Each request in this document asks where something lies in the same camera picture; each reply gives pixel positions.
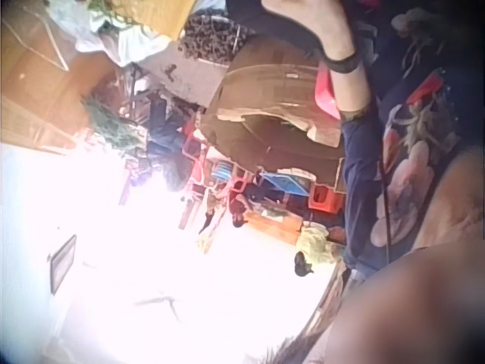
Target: wrist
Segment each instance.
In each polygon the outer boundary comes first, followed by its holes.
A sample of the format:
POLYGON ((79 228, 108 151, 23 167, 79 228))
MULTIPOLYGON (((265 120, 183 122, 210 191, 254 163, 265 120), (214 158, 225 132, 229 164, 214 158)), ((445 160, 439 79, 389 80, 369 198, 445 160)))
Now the wrist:
POLYGON ((319 23, 315 33, 328 58, 341 61, 355 53, 354 39, 342 6, 336 5, 329 13, 332 17, 319 23))

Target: dark blue shirt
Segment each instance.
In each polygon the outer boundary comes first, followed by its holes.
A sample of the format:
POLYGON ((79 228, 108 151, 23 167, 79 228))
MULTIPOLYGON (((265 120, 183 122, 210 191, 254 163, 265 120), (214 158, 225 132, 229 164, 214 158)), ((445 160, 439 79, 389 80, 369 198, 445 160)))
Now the dark blue shirt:
POLYGON ((441 39, 432 35, 420 62, 404 77, 414 54, 411 50, 403 67, 411 36, 399 36, 388 24, 377 28, 385 31, 377 36, 379 55, 368 74, 379 107, 342 126, 344 261, 366 278, 387 264, 380 158, 386 169, 394 261, 412 248, 449 162, 462 147, 483 142, 483 69, 480 61, 468 61, 474 51, 462 50, 461 58, 446 47, 438 52, 441 39))

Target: yellow shirt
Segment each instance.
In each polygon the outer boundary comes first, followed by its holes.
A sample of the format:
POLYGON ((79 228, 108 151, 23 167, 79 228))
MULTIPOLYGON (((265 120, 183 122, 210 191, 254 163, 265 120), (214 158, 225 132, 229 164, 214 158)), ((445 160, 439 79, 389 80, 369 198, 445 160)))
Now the yellow shirt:
POLYGON ((332 254, 332 244, 327 242, 328 235, 328 230, 320 224, 311 223, 311 226, 302 227, 296 249, 303 253, 307 263, 313 265, 336 261, 332 254))

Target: bundle of sticks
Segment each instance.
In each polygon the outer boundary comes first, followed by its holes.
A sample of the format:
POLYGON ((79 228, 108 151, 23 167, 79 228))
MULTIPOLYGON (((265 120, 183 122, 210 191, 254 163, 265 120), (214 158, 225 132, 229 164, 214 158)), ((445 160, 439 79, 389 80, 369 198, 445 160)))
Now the bundle of sticks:
POLYGON ((187 58, 229 64, 254 32, 227 18, 221 10, 202 10, 191 15, 179 41, 187 58))

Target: picture frame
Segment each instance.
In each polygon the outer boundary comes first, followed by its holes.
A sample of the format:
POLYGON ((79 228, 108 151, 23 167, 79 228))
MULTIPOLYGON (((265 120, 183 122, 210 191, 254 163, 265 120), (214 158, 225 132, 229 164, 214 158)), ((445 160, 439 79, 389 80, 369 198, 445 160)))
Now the picture frame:
POLYGON ((56 294, 62 281, 74 264, 77 235, 73 235, 51 258, 51 293, 56 294))

